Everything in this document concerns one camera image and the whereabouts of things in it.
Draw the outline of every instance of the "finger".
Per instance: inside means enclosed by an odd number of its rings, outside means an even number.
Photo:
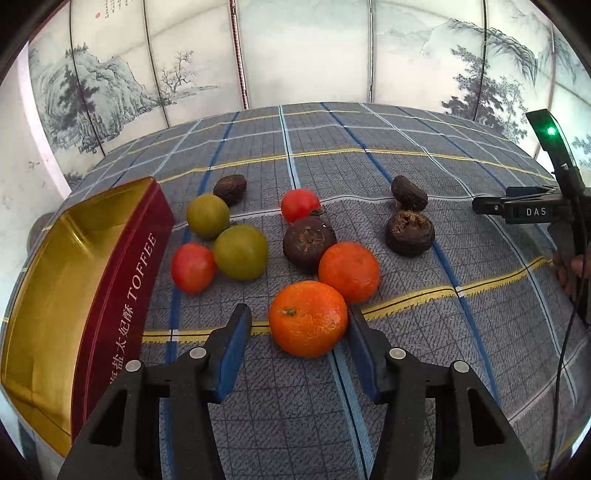
[[[564,265],[558,267],[556,271],[556,276],[558,277],[560,286],[565,288],[566,284],[569,282],[569,273],[567,272],[566,267]]]
[[[559,265],[563,265],[564,264],[564,262],[562,261],[562,255],[560,255],[560,252],[558,250],[556,252],[554,252],[554,256],[552,257],[552,262],[557,267]]]
[[[591,253],[587,252],[585,254],[586,262],[585,262],[585,272],[584,277],[589,278],[591,277]],[[573,272],[578,277],[583,277],[583,255],[579,255],[578,257],[574,257],[570,262],[570,266],[573,269]]]
[[[569,297],[573,296],[574,293],[574,287],[572,283],[567,283],[565,288],[564,288],[564,293],[566,293]]]

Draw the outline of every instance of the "brown dried fruit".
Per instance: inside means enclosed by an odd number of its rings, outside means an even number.
[[[422,212],[429,202],[427,192],[417,187],[404,175],[398,175],[392,181],[392,195],[402,207],[413,212]]]
[[[220,197],[229,207],[240,202],[245,191],[246,178],[243,175],[228,175],[221,178],[213,188],[213,194]]]
[[[336,243],[335,231],[320,218],[308,216],[292,223],[283,237],[283,254],[293,265],[316,273],[324,252]]]
[[[390,217],[386,225],[386,244],[398,255],[417,257],[431,248],[435,227],[427,217],[407,210]]]

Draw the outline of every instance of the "metal screw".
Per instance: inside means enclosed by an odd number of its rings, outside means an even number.
[[[406,352],[401,348],[391,348],[389,354],[395,360],[402,360],[406,356]]]
[[[207,350],[202,346],[198,346],[189,352],[191,358],[199,359],[203,358],[207,354]]]
[[[462,362],[461,360],[454,362],[453,368],[456,369],[456,372],[460,372],[461,374],[465,374],[470,371],[470,365],[468,365],[466,362]]]
[[[128,372],[137,372],[141,366],[142,366],[142,362],[140,362],[139,360],[130,360],[125,365],[125,369]]]

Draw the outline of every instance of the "red tomato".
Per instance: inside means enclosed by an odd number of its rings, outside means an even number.
[[[290,190],[281,200],[281,214],[289,223],[307,217],[315,210],[320,210],[320,200],[307,189]]]
[[[184,244],[174,253],[171,273],[179,290],[189,295],[201,293],[216,274],[212,251],[203,245]]]

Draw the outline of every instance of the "orange fruit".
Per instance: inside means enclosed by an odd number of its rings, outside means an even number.
[[[361,303],[378,289],[379,263],[363,245],[340,242],[322,255],[318,279],[335,288],[345,302]]]
[[[330,352],[345,334],[349,316],[339,292],[306,280],[286,286],[269,309],[269,327],[277,345],[295,356]]]

